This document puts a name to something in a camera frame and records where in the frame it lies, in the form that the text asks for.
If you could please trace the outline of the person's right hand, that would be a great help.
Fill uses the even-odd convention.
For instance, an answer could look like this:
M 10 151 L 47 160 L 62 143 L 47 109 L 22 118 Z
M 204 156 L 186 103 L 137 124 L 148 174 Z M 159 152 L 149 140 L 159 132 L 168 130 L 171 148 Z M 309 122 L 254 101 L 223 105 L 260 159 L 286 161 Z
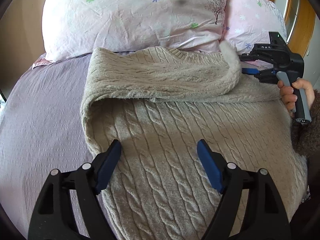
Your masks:
M 283 81 L 278 81 L 277 84 L 278 88 L 280 89 L 279 93 L 281 100 L 291 117 L 293 117 L 293 109 L 295 107 L 295 102 L 297 101 L 297 96 L 293 93 L 294 88 L 303 89 L 305 91 L 309 109 L 315 100 L 313 86 L 309 81 L 305 79 L 298 79 L 292 85 L 293 87 L 285 86 Z

